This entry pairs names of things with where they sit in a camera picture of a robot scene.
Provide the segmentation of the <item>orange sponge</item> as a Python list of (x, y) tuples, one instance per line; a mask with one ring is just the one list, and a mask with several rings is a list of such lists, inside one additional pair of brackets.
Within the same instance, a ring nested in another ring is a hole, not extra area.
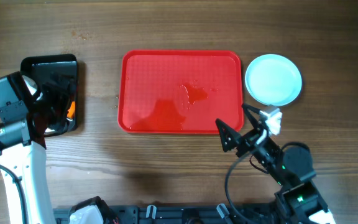
[(73, 120), (75, 118), (75, 102), (72, 101), (67, 111), (67, 119)]

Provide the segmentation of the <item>light blue plate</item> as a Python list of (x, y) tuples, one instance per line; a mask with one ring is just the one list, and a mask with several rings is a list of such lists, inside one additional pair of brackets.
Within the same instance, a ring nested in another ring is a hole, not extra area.
[(259, 103), (285, 106), (300, 96), (303, 79), (298, 67), (288, 58), (265, 54), (248, 65), (244, 84), (250, 96)]

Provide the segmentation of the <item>black rectangular water tray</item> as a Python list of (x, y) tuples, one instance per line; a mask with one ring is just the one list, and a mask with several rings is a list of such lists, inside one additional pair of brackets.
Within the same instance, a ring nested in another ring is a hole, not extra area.
[(22, 60), (20, 72), (35, 80), (46, 80), (50, 73), (63, 73), (73, 76), (76, 81), (75, 118), (70, 121), (68, 132), (77, 127), (76, 106), (78, 104), (78, 62), (73, 54), (27, 57)]

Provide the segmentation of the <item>red plastic tray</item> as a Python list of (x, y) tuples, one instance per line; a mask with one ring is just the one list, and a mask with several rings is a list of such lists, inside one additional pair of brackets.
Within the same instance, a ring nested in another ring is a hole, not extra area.
[(244, 124), (242, 65), (230, 50), (131, 50), (122, 60), (117, 123), (142, 134), (216, 134)]

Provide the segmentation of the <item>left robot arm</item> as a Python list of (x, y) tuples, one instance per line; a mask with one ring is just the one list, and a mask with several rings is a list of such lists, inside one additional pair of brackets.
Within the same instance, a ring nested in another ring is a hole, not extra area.
[(22, 74), (0, 78), (0, 170), (11, 223), (55, 223), (46, 178), (47, 129), (68, 131), (74, 78), (51, 73), (31, 93)]

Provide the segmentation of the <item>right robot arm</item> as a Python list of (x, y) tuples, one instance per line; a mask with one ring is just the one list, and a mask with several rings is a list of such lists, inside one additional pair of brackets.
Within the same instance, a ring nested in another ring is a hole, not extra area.
[(225, 184), (236, 166), (244, 159), (256, 159), (256, 169), (270, 175), (280, 186), (269, 203), (247, 204), (237, 207), (230, 196), (227, 201), (232, 213), (222, 204), (217, 210), (227, 222), (240, 218), (242, 223), (328, 223), (335, 220), (327, 203), (313, 183), (316, 172), (310, 148), (302, 142), (288, 142), (279, 146), (272, 140), (281, 130), (282, 112), (275, 106), (260, 110), (243, 104), (242, 109), (252, 130), (241, 135), (224, 121), (216, 126), (223, 151), (236, 149), (238, 159), (230, 166)]

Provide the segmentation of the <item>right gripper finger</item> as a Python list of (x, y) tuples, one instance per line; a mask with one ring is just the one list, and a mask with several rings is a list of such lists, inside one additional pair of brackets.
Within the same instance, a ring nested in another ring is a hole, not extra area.
[(260, 114), (260, 109), (258, 108), (255, 108), (251, 105), (248, 105), (248, 104), (242, 104), (242, 109), (243, 109), (243, 112), (244, 114), (246, 115), (247, 119), (250, 121), (252, 127), (254, 129), (262, 129), (262, 124), (259, 123), (259, 121), (251, 114), (251, 113), (254, 113), (254, 114), (257, 114), (259, 115)]
[(241, 143), (241, 135), (220, 119), (215, 120), (224, 152), (231, 151)]

